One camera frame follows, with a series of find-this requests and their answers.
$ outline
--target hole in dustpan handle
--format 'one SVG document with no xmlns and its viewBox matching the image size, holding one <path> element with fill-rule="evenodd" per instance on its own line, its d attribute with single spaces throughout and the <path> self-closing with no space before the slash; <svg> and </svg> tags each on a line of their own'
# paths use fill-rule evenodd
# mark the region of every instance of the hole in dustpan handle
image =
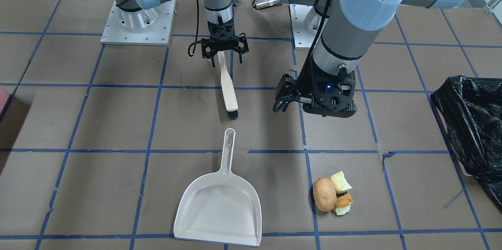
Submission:
<svg viewBox="0 0 502 250">
<path fill-rule="evenodd" d="M 233 157 L 233 145 L 235 143 L 235 130 L 228 128 L 225 130 L 224 140 L 223 140 L 223 153 L 221 154 L 221 166 L 219 173 L 229 174 L 232 173 L 232 157 Z"/>
</svg>

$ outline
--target trash bag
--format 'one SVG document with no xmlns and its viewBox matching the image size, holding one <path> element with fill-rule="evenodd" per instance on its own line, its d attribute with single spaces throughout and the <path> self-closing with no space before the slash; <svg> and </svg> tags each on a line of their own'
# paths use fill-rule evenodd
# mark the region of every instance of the trash bag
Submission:
<svg viewBox="0 0 502 250">
<path fill-rule="evenodd" d="M 502 78 L 447 78 L 432 95 L 457 160 L 502 211 Z"/>
</svg>

